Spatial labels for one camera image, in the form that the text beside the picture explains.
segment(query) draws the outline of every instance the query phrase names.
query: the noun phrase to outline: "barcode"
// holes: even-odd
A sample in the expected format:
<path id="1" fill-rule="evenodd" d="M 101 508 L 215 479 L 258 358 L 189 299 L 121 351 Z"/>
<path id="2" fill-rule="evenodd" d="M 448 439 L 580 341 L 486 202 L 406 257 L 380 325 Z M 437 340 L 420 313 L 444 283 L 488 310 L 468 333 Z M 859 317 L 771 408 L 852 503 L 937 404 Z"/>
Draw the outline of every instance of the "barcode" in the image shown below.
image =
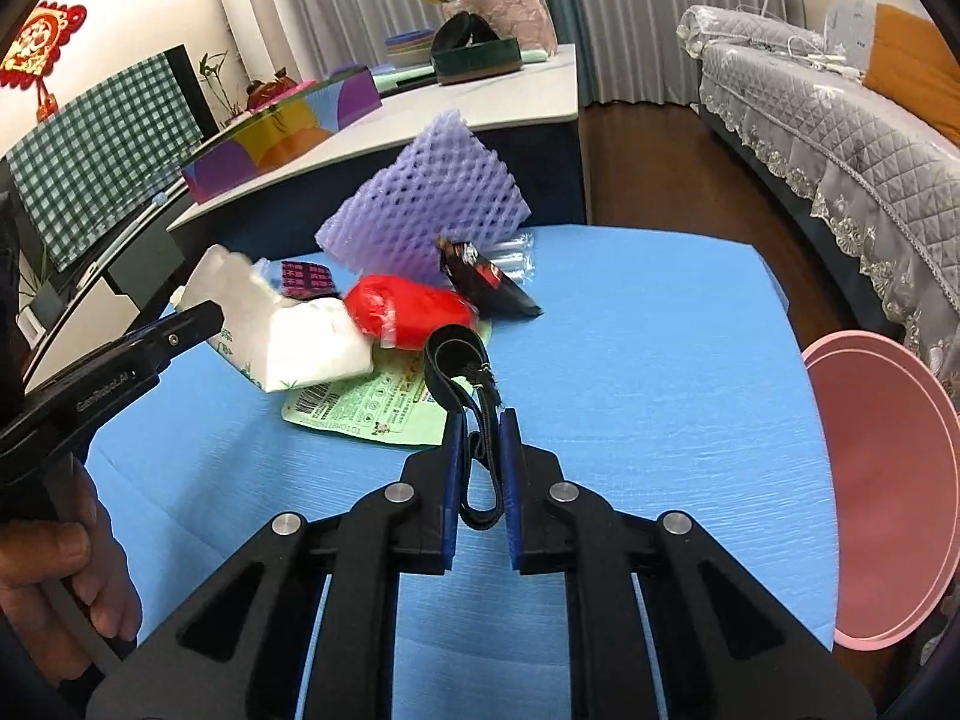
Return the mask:
<path id="1" fill-rule="evenodd" d="M 326 384 L 309 386 L 299 394 L 294 409 L 300 413 L 314 413 L 315 410 L 320 408 L 320 403 L 323 403 L 323 399 L 328 392 L 330 392 L 330 387 Z"/>

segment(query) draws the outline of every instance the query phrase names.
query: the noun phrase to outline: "purple foam net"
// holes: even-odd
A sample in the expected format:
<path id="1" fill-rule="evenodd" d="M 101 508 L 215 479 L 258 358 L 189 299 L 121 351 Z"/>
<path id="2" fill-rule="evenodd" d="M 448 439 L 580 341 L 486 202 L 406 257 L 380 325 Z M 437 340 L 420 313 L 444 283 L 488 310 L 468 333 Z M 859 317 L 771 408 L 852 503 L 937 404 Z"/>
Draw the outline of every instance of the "purple foam net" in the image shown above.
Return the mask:
<path id="1" fill-rule="evenodd" d="M 507 166 L 467 129 L 459 111 L 441 114 L 397 160 L 344 202 L 317 242 L 360 274 L 443 281 L 438 235 L 479 250 L 517 231 L 530 215 Z"/>

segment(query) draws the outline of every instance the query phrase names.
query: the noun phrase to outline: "blue gripper pad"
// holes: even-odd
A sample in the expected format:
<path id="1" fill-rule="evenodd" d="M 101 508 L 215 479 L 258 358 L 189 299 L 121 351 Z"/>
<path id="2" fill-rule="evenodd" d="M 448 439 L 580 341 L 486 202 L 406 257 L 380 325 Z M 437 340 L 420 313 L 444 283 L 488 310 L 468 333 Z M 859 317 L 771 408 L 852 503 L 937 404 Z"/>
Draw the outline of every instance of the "blue gripper pad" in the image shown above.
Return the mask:
<path id="1" fill-rule="evenodd" d="M 443 489 L 443 540 L 440 550 L 446 570 L 453 566 L 457 551 L 457 521 L 460 519 L 460 488 L 463 478 L 463 450 L 467 437 L 467 421 L 462 413 L 449 413 L 443 428 L 443 448 L 449 450 L 446 485 Z"/>
<path id="2" fill-rule="evenodd" d="M 503 484 L 503 514 L 507 518 L 507 549 L 512 569 L 520 570 L 523 547 L 520 531 L 520 491 L 517 489 L 517 451 L 522 452 L 517 416 L 510 409 L 500 419 L 500 475 Z"/>

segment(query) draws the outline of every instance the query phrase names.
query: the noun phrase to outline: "wooden floor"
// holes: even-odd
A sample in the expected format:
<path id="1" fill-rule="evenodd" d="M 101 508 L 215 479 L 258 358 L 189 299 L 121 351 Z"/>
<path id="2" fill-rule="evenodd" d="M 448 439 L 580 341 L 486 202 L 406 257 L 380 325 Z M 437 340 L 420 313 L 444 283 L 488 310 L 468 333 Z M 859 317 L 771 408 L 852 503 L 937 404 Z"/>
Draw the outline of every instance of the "wooden floor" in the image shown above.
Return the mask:
<path id="1" fill-rule="evenodd" d="M 593 221 L 753 245 L 790 301 L 800 348 L 856 327 L 846 301 L 765 186 L 689 108 L 592 105 L 581 117 Z"/>

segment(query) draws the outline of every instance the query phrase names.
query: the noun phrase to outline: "orange cushion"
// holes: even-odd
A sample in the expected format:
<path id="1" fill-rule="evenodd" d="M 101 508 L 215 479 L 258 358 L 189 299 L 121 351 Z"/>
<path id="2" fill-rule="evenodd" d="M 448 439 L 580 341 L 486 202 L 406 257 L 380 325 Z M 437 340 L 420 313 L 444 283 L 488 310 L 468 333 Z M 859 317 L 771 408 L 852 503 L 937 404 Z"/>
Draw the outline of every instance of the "orange cushion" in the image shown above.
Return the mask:
<path id="1" fill-rule="evenodd" d="M 878 5 L 863 85 L 960 146 L 960 64 L 933 22 Z"/>

